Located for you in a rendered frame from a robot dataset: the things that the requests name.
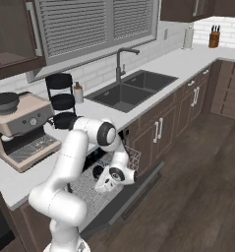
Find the glass wall cupboard door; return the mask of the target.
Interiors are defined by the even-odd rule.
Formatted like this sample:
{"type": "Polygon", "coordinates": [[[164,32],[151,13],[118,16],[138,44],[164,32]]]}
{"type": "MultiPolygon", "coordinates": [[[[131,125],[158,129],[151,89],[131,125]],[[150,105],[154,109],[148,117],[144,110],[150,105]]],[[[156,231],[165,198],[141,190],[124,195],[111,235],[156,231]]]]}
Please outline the glass wall cupboard door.
{"type": "Polygon", "coordinates": [[[32,2],[38,32],[40,28],[34,0],[0,0],[0,80],[46,65],[43,56],[35,54],[35,39],[26,3],[32,2]]]}

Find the dishwasher door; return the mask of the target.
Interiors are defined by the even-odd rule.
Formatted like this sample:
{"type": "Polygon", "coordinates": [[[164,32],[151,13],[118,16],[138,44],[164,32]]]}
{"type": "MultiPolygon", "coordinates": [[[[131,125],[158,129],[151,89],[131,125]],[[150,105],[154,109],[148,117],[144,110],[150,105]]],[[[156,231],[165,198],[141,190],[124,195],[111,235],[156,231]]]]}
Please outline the dishwasher door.
{"type": "Polygon", "coordinates": [[[163,166],[164,162],[162,161],[139,177],[135,184],[125,186],[81,231],[82,238],[88,239],[100,229],[112,225],[119,217],[122,218],[123,212],[163,166]]]}

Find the brown base cupboard door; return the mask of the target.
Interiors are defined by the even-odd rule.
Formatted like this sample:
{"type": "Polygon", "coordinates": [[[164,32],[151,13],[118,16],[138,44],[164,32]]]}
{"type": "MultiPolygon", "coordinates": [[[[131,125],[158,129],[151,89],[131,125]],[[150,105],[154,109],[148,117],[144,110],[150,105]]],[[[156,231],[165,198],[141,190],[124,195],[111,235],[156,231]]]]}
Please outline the brown base cupboard door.
{"type": "Polygon", "coordinates": [[[186,94],[180,102],[179,116],[177,121],[177,131],[176,135],[179,136],[188,126],[189,114],[192,108],[191,104],[194,99],[194,91],[186,94]]]}
{"type": "Polygon", "coordinates": [[[159,118],[163,117],[163,129],[161,139],[159,140],[157,138],[157,145],[156,145],[157,158],[160,158],[161,155],[172,143],[176,112],[177,107],[173,106],[172,108],[168,109],[166,112],[164,112],[162,115],[159,116],[159,118]]]}
{"type": "Polygon", "coordinates": [[[204,98],[206,95],[206,82],[200,83],[198,87],[200,87],[198,103],[194,107],[192,107],[191,115],[190,115],[191,121],[194,121],[197,118],[197,116],[201,113],[202,108],[203,108],[204,98]]]}
{"type": "Polygon", "coordinates": [[[149,124],[139,133],[137,133],[131,140],[132,148],[141,153],[139,159],[138,174],[142,176],[151,166],[153,139],[155,136],[155,125],[149,124]]]}

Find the window with grey blinds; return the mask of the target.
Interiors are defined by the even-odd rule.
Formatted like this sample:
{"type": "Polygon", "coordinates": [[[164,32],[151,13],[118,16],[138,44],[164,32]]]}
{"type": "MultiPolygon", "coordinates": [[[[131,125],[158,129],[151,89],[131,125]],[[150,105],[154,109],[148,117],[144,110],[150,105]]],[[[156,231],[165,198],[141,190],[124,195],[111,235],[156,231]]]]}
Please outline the window with grey blinds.
{"type": "Polygon", "coordinates": [[[46,65],[30,83],[156,40],[158,0],[34,0],[46,65]]]}

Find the soap dispenser bottle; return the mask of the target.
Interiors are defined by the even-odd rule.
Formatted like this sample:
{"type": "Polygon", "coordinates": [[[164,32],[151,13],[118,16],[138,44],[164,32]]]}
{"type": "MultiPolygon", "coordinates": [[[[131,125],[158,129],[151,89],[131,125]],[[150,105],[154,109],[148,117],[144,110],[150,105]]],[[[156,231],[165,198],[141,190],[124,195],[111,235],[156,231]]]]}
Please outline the soap dispenser bottle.
{"type": "Polygon", "coordinates": [[[74,97],[75,97],[76,103],[84,102],[84,91],[83,91],[83,87],[80,85],[79,82],[76,82],[74,85],[74,97]]]}

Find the dark grey tap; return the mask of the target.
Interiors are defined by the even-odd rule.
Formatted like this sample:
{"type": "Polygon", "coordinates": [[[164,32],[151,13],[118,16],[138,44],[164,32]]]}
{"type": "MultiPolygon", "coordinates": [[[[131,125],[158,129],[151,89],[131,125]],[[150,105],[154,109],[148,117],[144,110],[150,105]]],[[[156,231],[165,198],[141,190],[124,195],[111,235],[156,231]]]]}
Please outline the dark grey tap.
{"type": "Polygon", "coordinates": [[[127,48],[127,47],[121,47],[117,50],[117,66],[116,66],[116,83],[120,84],[121,83],[121,77],[126,74],[125,72],[125,67],[120,66],[120,54],[122,52],[132,52],[138,55],[140,51],[138,49],[132,49],[132,48],[127,48]]]}

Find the brown wall cupboard run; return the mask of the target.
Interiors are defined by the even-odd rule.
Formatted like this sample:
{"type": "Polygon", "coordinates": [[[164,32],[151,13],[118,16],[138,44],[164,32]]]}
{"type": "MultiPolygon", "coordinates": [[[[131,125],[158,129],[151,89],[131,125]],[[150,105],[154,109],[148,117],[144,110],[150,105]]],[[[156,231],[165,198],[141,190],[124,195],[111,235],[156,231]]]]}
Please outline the brown wall cupboard run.
{"type": "Polygon", "coordinates": [[[190,23],[212,16],[235,18],[235,0],[161,0],[161,21],[190,23]]]}

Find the brown base cupboard side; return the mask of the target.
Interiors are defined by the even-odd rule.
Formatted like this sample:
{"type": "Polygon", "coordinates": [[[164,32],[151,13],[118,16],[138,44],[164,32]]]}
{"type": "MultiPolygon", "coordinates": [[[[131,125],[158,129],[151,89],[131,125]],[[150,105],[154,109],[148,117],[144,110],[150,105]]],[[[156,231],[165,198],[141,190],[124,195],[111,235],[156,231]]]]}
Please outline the brown base cupboard side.
{"type": "Polygon", "coordinates": [[[37,212],[28,202],[10,214],[26,252],[43,252],[51,242],[50,218],[37,212]]]}

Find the black cup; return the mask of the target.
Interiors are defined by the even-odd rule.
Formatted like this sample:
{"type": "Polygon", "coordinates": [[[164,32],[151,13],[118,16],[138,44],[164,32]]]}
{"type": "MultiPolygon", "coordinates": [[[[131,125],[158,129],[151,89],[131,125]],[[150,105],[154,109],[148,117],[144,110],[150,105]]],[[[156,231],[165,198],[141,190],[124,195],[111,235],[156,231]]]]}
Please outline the black cup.
{"type": "Polygon", "coordinates": [[[103,172],[104,167],[101,165],[97,165],[93,168],[92,170],[92,175],[95,179],[98,179],[101,175],[101,173],[103,172]]]}

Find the brown base cupboard run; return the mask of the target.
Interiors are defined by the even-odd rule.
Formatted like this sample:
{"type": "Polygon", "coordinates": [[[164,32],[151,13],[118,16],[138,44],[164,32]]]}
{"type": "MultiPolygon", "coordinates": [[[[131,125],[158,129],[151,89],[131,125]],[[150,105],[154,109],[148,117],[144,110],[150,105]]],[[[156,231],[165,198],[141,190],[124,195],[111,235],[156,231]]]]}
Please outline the brown base cupboard run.
{"type": "Polygon", "coordinates": [[[221,63],[210,112],[235,119],[235,62],[221,63]]]}

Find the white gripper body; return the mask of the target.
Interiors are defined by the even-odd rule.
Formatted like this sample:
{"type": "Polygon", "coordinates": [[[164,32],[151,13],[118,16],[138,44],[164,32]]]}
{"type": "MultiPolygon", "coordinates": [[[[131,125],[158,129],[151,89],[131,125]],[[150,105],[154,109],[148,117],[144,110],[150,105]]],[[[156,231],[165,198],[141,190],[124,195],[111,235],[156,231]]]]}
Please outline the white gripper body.
{"type": "Polygon", "coordinates": [[[94,189],[97,193],[111,192],[117,186],[117,182],[111,177],[109,167],[105,166],[94,189]]]}

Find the white paper towel roll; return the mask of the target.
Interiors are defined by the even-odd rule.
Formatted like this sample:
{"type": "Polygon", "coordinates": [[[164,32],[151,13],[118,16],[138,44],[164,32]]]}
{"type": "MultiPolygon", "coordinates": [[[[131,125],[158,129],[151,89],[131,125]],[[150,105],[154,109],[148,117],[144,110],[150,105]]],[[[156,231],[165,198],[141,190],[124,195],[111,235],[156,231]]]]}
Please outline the white paper towel roll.
{"type": "Polygon", "coordinates": [[[185,29],[185,36],[183,42],[183,49],[191,49],[193,44],[194,28],[189,26],[185,29]]]}

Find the beige coffee machine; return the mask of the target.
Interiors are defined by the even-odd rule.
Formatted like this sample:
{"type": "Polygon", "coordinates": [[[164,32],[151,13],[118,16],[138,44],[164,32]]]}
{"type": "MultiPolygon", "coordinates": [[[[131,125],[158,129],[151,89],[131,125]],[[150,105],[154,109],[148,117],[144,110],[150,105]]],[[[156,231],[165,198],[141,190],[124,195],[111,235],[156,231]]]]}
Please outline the beige coffee machine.
{"type": "Polygon", "coordinates": [[[21,96],[14,113],[0,115],[0,158],[24,172],[57,152],[61,142],[44,132],[53,115],[49,100],[29,92],[21,96]]]}

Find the dark double sink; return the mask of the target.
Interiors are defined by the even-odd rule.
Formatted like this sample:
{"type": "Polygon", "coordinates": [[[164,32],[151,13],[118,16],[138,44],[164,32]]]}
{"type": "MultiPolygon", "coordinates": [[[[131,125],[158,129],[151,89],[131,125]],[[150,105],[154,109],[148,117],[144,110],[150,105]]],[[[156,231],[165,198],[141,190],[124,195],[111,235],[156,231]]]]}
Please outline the dark double sink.
{"type": "Polygon", "coordinates": [[[139,70],[121,80],[112,83],[86,99],[128,113],[145,100],[163,90],[177,80],[177,77],[139,70]]]}

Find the brown drawer front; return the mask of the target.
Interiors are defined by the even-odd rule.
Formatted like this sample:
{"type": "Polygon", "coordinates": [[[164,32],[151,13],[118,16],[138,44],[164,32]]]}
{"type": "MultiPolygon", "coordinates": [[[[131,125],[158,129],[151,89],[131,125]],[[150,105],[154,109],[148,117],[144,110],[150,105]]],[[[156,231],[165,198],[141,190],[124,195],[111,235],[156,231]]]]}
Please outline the brown drawer front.
{"type": "Polygon", "coordinates": [[[184,97],[185,95],[187,95],[188,93],[190,93],[195,86],[197,85],[199,80],[199,76],[195,75],[194,77],[192,77],[190,80],[187,80],[178,90],[177,90],[177,98],[181,99],[182,97],[184,97]],[[195,81],[195,83],[188,87],[188,84],[191,83],[192,81],[195,81]]]}
{"type": "Polygon", "coordinates": [[[210,68],[211,66],[207,66],[206,68],[201,70],[201,72],[199,73],[199,83],[206,82],[208,80],[210,68]],[[203,71],[205,71],[206,69],[209,69],[209,73],[207,73],[206,75],[203,75],[203,71]]]}

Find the grey dishwasher rack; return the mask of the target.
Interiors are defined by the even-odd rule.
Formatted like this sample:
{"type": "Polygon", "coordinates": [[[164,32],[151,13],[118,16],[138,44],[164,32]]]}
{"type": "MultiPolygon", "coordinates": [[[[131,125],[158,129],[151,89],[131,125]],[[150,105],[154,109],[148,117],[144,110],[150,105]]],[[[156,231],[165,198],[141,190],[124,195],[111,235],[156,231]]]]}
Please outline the grey dishwasher rack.
{"type": "Polygon", "coordinates": [[[115,197],[122,190],[121,186],[106,193],[98,193],[94,190],[97,179],[93,177],[93,169],[97,165],[104,168],[111,162],[112,157],[113,153],[106,153],[102,149],[96,149],[87,156],[85,169],[81,177],[70,183],[71,191],[85,200],[88,204],[88,210],[95,215],[107,205],[111,197],[115,197]]]}

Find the black tiered stand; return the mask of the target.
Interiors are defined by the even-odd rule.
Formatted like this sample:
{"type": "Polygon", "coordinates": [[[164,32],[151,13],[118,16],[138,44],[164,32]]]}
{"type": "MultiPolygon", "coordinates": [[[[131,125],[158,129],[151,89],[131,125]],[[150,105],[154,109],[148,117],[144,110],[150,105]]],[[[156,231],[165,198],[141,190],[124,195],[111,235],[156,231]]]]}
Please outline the black tiered stand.
{"type": "Polygon", "coordinates": [[[56,129],[66,130],[74,118],[77,117],[75,98],[73,95],[73,79],[71,74],[57,73],[45,78],[47,93],[51,105],[58,113],[53,116],[53,125],[56,129]],[[69,89],[68,94],[52,95],[51,91],[69,89]]]}

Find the brown knife block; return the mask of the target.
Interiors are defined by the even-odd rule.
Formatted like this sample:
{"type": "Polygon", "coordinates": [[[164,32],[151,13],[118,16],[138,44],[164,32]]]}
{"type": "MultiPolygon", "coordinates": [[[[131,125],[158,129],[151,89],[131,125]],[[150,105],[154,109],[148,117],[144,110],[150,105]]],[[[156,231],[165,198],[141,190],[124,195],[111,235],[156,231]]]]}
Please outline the brown knife block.
{"type": "Polygon", "coordinates": [[[209,35],[209,48],[216,48],[219,44],[220,26],[212,26],[211,33],[209,35]]]}

